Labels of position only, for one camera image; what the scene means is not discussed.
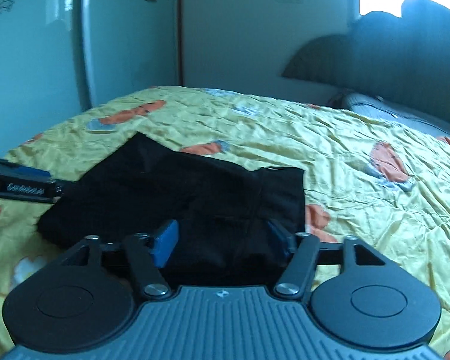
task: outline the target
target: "upholstered headboard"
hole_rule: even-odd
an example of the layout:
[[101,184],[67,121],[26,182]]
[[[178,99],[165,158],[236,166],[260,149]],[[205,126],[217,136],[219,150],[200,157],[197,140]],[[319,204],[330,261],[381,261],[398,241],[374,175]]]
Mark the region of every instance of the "upholstered headboard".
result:
[[306,44],[283,76],[379,95],[450,122],[450,10],[405,0],[402,17],[370,12],[348,34]]

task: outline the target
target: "blue gripper pad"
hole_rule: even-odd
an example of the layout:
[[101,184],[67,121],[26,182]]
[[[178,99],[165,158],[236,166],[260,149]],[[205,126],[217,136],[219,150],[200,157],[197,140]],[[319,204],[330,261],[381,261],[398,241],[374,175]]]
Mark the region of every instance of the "blue gripper pad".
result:
[[264,287],[183,287],[144,303],[125,332],[92,350],[38,353],[18,346],[3,360],[441,360],[427,346],[366,353],[322,332],[298,302]]
[[177,221],[171,221],[163,229],[160,236],[155,238],[154,248],[151,250],[154,265],[157,268],[165,267],[178,241],[179,223]]

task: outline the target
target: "black garment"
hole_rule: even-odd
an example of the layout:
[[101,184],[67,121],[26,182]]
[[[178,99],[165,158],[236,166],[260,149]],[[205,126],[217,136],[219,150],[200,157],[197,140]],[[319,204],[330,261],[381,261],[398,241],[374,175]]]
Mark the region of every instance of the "black garment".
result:
[[69,248],[86,235],[117,242],[179,222],[179,242],[162,273],[170,285],[250,285],[278,279],[267,221],[303,231],[303,170],[261,168],[175,152],[136,134],[88,171],[38,222]]

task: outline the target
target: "metal screw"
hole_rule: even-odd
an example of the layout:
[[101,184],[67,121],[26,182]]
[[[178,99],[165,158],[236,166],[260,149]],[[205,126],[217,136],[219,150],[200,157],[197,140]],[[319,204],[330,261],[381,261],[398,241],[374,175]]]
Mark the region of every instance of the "metal screw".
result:
[[280,283],[275,286],[275,291],[281,295],[295,295],[300,291],[300,287],[291,283]]
[[142,245],[146,246],[149,249],[153,249],[155,245],[155,238],[147,233],[136,233],[135,237],[137,237],[140,241],[143,242]]
[[147,294],[148,296],[153,297],[163,296],[167,292],[168,287],[160,283],[149,284],[145,287],[145,294]]

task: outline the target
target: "wall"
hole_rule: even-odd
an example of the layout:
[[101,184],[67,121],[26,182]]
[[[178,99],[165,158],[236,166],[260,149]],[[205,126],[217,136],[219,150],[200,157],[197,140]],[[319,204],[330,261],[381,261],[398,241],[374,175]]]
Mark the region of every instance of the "wall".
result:
[[183,0],[185,85],[324,104],[336,88],[280,74],[310,39],[346,32],[349,5],[349,0]]
[[93,106],[152,85],[176,85],[176,0],[83,0]]
[[81,111],[71,0],[12,1],[0,12],[0,156]]

